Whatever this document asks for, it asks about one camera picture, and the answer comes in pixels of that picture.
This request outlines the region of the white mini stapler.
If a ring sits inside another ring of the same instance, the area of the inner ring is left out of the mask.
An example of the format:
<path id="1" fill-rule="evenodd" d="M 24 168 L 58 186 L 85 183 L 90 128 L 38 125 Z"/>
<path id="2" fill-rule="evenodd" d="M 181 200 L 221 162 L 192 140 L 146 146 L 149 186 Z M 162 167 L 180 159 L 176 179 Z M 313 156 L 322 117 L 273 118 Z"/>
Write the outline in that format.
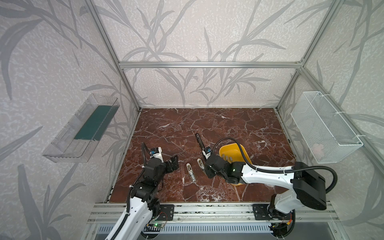
<path id="1" fill-rule="evenodd" d="M 187 167 L 187 170 L 188 170 L 188 173 L 189 173 L 189 176 L 192 180 L 192 182 L 195 182 L 196 181 L 196 177 L 195 177 L 195 174 L 194 174 L 194 171 L 192 169 L 192 166 L 190 163 L 187 163 L 186 164 L 186 167 Z"/>
<path id="2" fill-rule="evenodd" d="M 205 173 L 205 165 L 201 159 L 197 159 L 198 165 L 201 168 L 201 170 Z"/>

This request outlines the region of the black stapler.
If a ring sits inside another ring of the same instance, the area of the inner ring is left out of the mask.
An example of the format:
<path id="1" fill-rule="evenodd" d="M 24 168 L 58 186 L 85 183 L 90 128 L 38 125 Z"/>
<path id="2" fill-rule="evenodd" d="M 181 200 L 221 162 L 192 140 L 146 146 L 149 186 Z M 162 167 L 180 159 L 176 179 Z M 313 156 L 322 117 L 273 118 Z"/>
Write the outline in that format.
<path id="1" fill-rule="evenodd" d="M 200 146 L 200 148 L 201 148 L 202 150 L 203 150 L 204 148 L 206 148 L 205 145 L 203 144 L 203 141 L 201 140 L 201 137 L 200 137 L 199 134 L 196 134 L 196 139 L 197 139 L 198 144 L 199 144 L 199 146 Z"/>

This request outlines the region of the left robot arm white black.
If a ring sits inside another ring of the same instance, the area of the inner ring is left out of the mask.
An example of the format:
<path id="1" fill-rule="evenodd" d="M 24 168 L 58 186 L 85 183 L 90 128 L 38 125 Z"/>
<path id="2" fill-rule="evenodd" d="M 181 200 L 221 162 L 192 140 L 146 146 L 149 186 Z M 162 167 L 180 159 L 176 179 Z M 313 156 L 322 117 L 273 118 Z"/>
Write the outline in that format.
<path id="1" fill-rule="evenodd" d="M 126 208 L 106 237 L 107 240 L 136 240 L 145 226 L 160 214 L 160 200 L 156 197 L 164 176 L 179 168 L 179 156 L 168 161 L 157 156 L 145 162 L 126 200 Z"/>

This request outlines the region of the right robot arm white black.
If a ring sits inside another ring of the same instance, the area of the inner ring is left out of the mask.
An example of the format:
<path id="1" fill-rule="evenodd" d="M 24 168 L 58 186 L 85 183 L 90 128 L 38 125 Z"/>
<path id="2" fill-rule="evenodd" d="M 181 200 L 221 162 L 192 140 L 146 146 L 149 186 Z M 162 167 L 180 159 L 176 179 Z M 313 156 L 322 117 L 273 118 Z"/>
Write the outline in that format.
<path id="1" fill-rule="evenodd" d="M 327 209 L 325 178 L 302 162 L 281 168 L 260 167 L 245 162 L 230 163 L 218 155 L 211 155 L 205 171 L 210 179 L 219 176 L 233 185 L 264 184 L 287 189 L 271 197 L 271 214 L 288 214 L 304 206 L 319 211 Z"/>

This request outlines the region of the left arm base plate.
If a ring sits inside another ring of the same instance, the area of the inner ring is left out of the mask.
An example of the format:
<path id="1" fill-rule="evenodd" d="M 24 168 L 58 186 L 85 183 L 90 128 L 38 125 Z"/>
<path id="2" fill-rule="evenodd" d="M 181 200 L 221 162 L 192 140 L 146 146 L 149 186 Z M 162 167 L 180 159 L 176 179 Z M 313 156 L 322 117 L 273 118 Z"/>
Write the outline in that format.
<path id="1" fill-rule="evenodd" d="M 175 205 L 173 204 L 160 204 L 159 215 L 155 219 L 156 221 L 172 221 L 174 218 Z"/>

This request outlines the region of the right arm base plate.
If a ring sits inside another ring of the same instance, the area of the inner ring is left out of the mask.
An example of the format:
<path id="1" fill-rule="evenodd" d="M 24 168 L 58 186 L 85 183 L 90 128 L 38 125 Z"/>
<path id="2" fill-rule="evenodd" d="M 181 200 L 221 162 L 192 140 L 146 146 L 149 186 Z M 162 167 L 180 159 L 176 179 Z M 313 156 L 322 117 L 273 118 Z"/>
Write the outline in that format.
<path id="1" fill-rule="evenodd" d="M 291 219 L 291 214 L 284 214 L 279 211 L 270 211 L 269 210 L 269 204 L 262 203 L 262 204 L 253 204 L 252 205 L 253 214 L 255 217 L 255 220 L 257 221 L 288 221 Z"/>

